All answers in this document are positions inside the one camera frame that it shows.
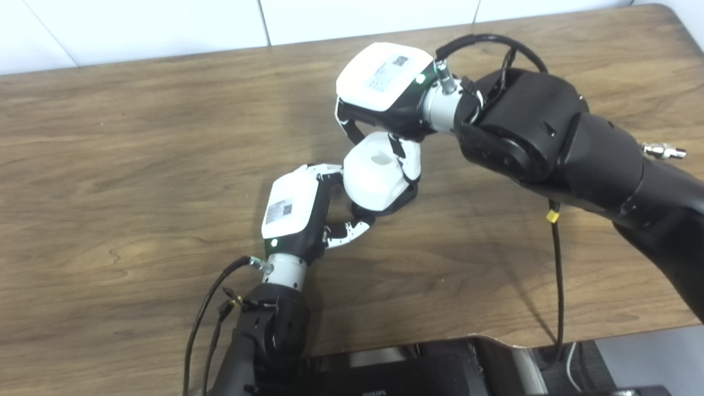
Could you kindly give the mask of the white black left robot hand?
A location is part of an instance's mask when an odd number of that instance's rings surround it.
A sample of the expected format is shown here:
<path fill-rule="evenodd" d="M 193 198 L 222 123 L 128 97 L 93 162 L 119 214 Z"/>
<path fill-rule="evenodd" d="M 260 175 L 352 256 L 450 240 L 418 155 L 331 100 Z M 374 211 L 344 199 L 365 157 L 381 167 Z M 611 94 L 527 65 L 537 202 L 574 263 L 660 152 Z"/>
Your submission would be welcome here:
<path fill-rule="evenodd" d="M 370 230 L 373 215 L 327 223 L 332 189 L 343 182 L 344 169 L 337 164 L 305 164 L 275 180 L 261 227 L 266 258 L 289 254 L 309 266 L 326 250 Z"/>

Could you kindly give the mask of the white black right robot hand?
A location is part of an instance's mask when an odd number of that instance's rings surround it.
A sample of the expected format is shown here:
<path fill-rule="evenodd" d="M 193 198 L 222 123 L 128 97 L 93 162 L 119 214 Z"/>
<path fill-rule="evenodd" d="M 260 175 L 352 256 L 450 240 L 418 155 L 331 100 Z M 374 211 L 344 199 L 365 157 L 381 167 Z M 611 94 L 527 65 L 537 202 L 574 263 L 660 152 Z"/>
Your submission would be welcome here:
<path fill-rule="evenodd" d="M 337 122 L 354 145 L 365 138 L 357 122 L 390 133 L 392 154 L 403 177 L 420 178 L 416 146 L 433 134 L 424 115 L 424 100 L 438 80 L 433 56 L 419 48 L 376 42 L 344 67 L 336 81 Z"/>

